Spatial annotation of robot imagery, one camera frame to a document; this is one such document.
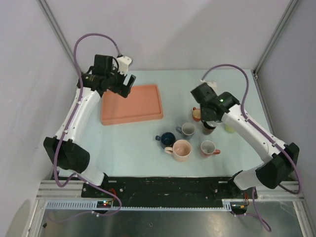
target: mug handle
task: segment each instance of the mug handle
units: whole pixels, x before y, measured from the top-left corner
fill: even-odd
[[[168,154],[172,155],[173,154],[173,149],[172,147],[165,147],[164,151],[167,152]]]
[[[216,149],[216,150],[213,152],[213,155],[218,155],[218,154],[220,154],[220,153],[221,153],[221,150]]]
[[[176,131],[180,134],[182,134],[182,128],[180,126],[176,126]]]

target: tabletop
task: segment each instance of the tabletop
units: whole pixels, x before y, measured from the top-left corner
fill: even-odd
[[[251,71],[245,71],[250,82],[245,109],[269,130]],[[108,176],[231,176],[260,165],[260,157],[236,132],[228,133],[220,125],[212,134],[204,135],[201,122],[193,121],[192,108],[199,104],[190,91],[200,84],[204,73],[205,70],[129,72],[136,76],[134,85],[158,85],[164,116],[158,120],[104,126],[100,120],[100,100],[91,113],[81,141],[81,146],[92,157],[91,162],[96,162]],[[214,70],[206,81],[216,82],[217,94],[228,91],[239,101],[246,87],[244,76],[234,69]],[[169,131],[181,139],[175,128],[185,122],[193,123],[196,132],[189,141],[192,146],[189,160],[178,162],[161,148],[155,136]],[[199,147],[205,140],[214,142],[221,153],[201,157]],[[60,176],[69,174],[60,171]]]

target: wall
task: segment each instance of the wall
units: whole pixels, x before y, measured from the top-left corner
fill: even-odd
[[[304,0],[259,73],[277,136],[300,147],[298,168],[316,221],[316,1]]]
[[[290,0],[48,0],[70,46],[98,32],[117,41],[139,69],[206,69],[233,63],[253,69]],[[87,70],[105,39],[86,39],[78,54]]]
[[[7,236],[17,237],[51,169],[43,140],[65,118],[76,76],[35,0],[0,9],[0,236],[14,218]]]

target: tray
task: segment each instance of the tray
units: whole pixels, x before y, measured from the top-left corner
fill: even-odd
[[[107,91],[102,96],[101,123],[113,125],[162,119],[162,105],[157,85],[133,86],[127,98]]]

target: purple cable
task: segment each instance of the purple cable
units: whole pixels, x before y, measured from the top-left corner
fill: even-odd
[[[118,47],[118,45],[115,43],[115,41],[114,41],[112,38],[110,38],[109,36],[106,36],[106,35],[103,35],[103,34],[99,34],[99,33],[86,34],[86,35],[80,37],[80,38],[77,40],[76,44],[75,44],[75,47],[74,47],[74,64],[75,64],[76,72],[77,72],[78,77],[79,77],[80,92],[79,92],[79,96],[78,96],[77,103],[76,103],[76,105],[75,105],[75,107],[74,107],[74,110],[72,111],[72,113],[71,113],[71,115],[70,115],[70,117],[69,117],[67,123],[66,123],[65,129],[64,129],[64,131],[62,132],[62,135],[61,135],[61,137],[60,137],[60,139],[59,139],[59,142],[58,142],[58,144],[57,144],[56,151],[55,151],[54,163],[53,163],[53,173],[54,173],[55,182],[56,182],[57,186],[60,187],[60,188],[65,187],[65,186],[69,183],[69,181],[71,180],[71,178],[76,175],[76,173],[71,174],[71,175],[69,176],[69,178],[68,178],[63,184],[61,184],[61,183],[59,182],[59,180],[58,180],[57,160],[58,160],[58,154],[59,154],[59,151],[60,151],[61,144],[62,144],[62,142],[63,142],[63,140],[64,140],[64,137],[65,137],[65,135],[66,135],[66,133],[67,133],[66,130],[68,130],[68,127],[69,127],[69,125],[70,125],[72,119],[74,118],[74,116],[75,116],[75,114],[76,114],[76,111],[77,111],[77,109],[78,109],[78,107],[79,107],[79,102],[80,102],[81,99],[82,99],[82,94],[83,94],[83,81],[82,81],[82,77],[81,77],[81,70],[80,70],[80,67],[79,67],[78,62],[77,62],[77,47],[78,47],[78,44],[80,43],[81,40],[83,40],[84,38],[89,37],[89,36],[100,36],[100,37],[104,37],[104,38],[109,39],[109,40],[114,44],[114,46],[115,46],[115,48],[116,48],[116,50],[117,50],[117,52],[118,52],[118,55],[120,55],[119,47]],[[80,176],[78,176],[78,178],[81,179],[81,180],[83,180],[84,182],[88,182],[87,180],[83,179],[83,178],[80,177]],[[98,189],[98,190],[100,190],[100,191],[102,191],[102,192],[105,192],[105,193],[107,193],[107,194],[109,194],[109,195],[115,197],[115,198],[118,200],[118,202],[119,202],[119,208],[118,208],[118,210],[116,210],[115,212],[112,212],[111,214],[108,214],[108,215],[105,215],[105,214],[99,214],[99,215],[102,215],[102,216],[110,216],[110,215],[113,215],[113,214],[117,213],[117,212],[121,209],[121,201],[120,201],[120,199],[119,199],[117,196],[115,196],[114,194],[112,194],[112,193],[110,193],[110,192],[108,192],[108,191],[105,191],[105,190],[103,190],[103,189],[99,188],[98,186],[93,185],[93,184],[91,184],[91,183],[89,183],[89,185],[93,186],[94,188],[96,188],[96,189]],[[72,218],[75,218],[75,217],[77,217],[77,216],[79,216],[79,215],[86,214],[86,213],[88,213],[88,212],[79,213],[79,214],[77,214],[77,215],[75,215],[75,216],[73,216],[73,217],[71,217],[71,218],[66,219],[66,220],[71,220]]]
[[[233,67],[233,68],[236,68],[238,69],[239,71],[241,71],[241,73],[244,75],[244,77],[246,78],[246,90],[245,90],[245,93],[243,95],[243,98],[242,98],[242,101],[241,101],[241,113],[242,115],[245,117],[245,119],[248,119],[248,116],[245,112],[245,101],[246,101],[246,97],[247,97],[247,94],[248,94],[248,90],[249,90],[249,79],[248,79],[248,76],[246,74],[246,72],[236,66],[236,65],[233,65],[233,64],[220,64],[220,65],[216,65],[212,68],[210,68],[209,70],[207,70],[207,72],[203,75],[202,79],[201,80],[205,80],[205,77],[207,76],[207,74],[216,69],[216,68],[219,68],[219,67]],[[275,143],[275,141],[267,134],[265,133],[258,125],[255,124],[255,122],[253,122],[251,119],[248,119],[247,120],[255,129],[257,129],[265,138],[267,138],[272,144]],[[299,194],[301,191],[302,191],[302,182],[301,182],[301,175],[299,174],[297,168],[296,168],[296,165],[294,164],[293,160],[291,159],[291,157],[278,145],[275,143],[275,147],[280,151],[282,152],[285,157],[288,159],[288,161],[291,163],[293,169],[294,169],[294,172],[296,174],[296,177],[297,177],[297,181],[298,181],[298,191],[293,191],[293,190],[289,190],[287,189],[286,187],[284,187],[283,185],[279,184],[279,186],[281,188],[283,188],[284,190],[288,191],[289,193],[292,193],[292,194]],[[253,217],[256,217],[260,220],[261,224],[263,225],[263,227],[268,231],[268,232],[271,232],[271,227],[268,225],[268,223],[262,219],[258,209],[257,209],[257,205],[255,203],[255,199],[254,199],[254,191],[255,191],[255,188],[252,188],[252,200],[253,200],[253,205],[255,207],[255,210],[256,210],[256,213],[257,215],[254,215],[254,214],[246,214],[248,216],[253,216]]]

